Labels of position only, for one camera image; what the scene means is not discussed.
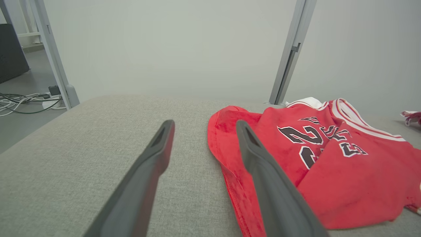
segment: doorway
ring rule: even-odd
[[[70,109],[33,0],[0,0],[0,153]]]

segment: black cable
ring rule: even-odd
[[[24,112],[18,112],[18,111],[13,110],[13,109],[11,109],[11,108],[9,108],[9,107],[5,107],[5,108],[6,108],[6,109],[8,109],[8,110],[10,110],[10,111],[13,111],[13,112],[15,112],[15,113],[23,113],[23,114],[40,113],[40,112],[46,111],[47,109],[51,109],[51,108],[52,108],[53,106],[55,106],[55,105],[56,105],[56,104],[57,104],[60,100],[61,100],[61,99],[57,100],[57,102],[55,102],[52,106],[50,106],[50,107],[48,107],[48,108],[46,108],[46,109],[43,109],[43,110],[37,111],[37,112],[24,113]]]
[[[21,94],[3,94],[3,93],[1,93],[1,92],[0,92],[0,97],[3,97],[3,98],[5,98],[5,99],[8,99],[8,100],[10,100],[10,101],[12,101],[12,102],[15,102],[15,103],[19,103],[19,101],[16,101],[14,98],[11,98],[10,96],[19,96],[19,100],[21,100],[21,97],[24,97],[24,98],[37,98],[37,97],[43,97],[43,95],[42,95],[42,94],[40,94],[40,95],[38,95],[38,96],[35,96],[35,97],[28,97],[28,96],[21,95]],[[21,104],[27,104],[27,103],[29,103],[29,102],[43,102],[43,101],[50,101],[50,100],[28,100],[28,101],[24,101],[24,102],[22,102]]]

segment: red jersey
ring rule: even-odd
[[[219,160],[244,236],[264,234],[253,179],[241,159],[237,120],[245,120],[327,229],[394,220],[421,207],[421,150],[369,126],[344,99],[306,98],[263,114],[228,106],[209,120],[208,145]]]

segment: metal frame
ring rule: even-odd
[[[18,37],[28,37],[28,36],[36,36],[36,35],[41,35],[41,33],[39,32],[23,33],[23,34],[18,34]]]
[[[63,64],[61,63],[59,51],[56,42],[54,41],[53,32],[50,27],[50,22],[47,16],[43,0],[29,0],[34,13],[35,22],[37,23],[38,30],[44,43],[45,51],[47,52],[48,60],[50,61],[51,69],[53,70],[54,77],[56,78],[57,85],[59,86],[61,96],[63,97],[64,104],[67,110],[72,108],[69,96],[66,91],[67,81],[66,74],[64,73]]]
[[[271,104],[278,105],[284,100],[316,2],[317,0],[297,0],[275,83],[269,98]]]

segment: printed number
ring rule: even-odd
[[[293,143],[305,144],[305,141],[307,141],[311,144],[323,144],[323,139],[315,128],[311,126],[305,126],[303,128],[304,130],[306,130],[306,133],[308,135],[301,133],[292,127],[278,127],[279,131]]]
[[[310,169],[317,160],[313,151],[308,146],[301,147],[300,157],[301,157],[301,160],[304,162],[304,165],[306,165],[307,169]]]
[[[308,122],[312,122],[314,124],[320,124],[319,120],[316,117],[309,117],[309,118],[302,118],[299,120],[305,120]],[[279,132],[281,132],[285,137],[287,137],[292,143],[300,143],[300,144],[316,144],[322,145],[323,139],[320,136],[320,133],[313,128],[312,126],[304,126],[303,129],[306,131],[307,134],[301,133],[300,131],[292,128],[292,127],[278,127]],[[329,126],[329,128],[325,128],[323,126],[320,127],[320,131],[329,139],[335,139],[337,141],[346,140],[346,137],[343,136],[344,134],[348,134],[350,137],[351,134],[348,130],[344,129],[339,131],[337,126]],[[368,155],[363,149],[355,144],[350,143],[340,143],[339,147],[342,150],[344,157],[351,157],[354,155]],[[314,163],[317,161],[318,157],[314,154],[314,152],[308,146],[302,146],[299,153],[301,160],[303,161],[304,165],[307,169],[310,169]]]
[[[355,144],[349,144],[349,143],[340,143],[339,146],[342,148],[342,153],[344,154],[344,157],[351,157],[353,155],[367,155],[367,152],[363,151],[359,146]]]

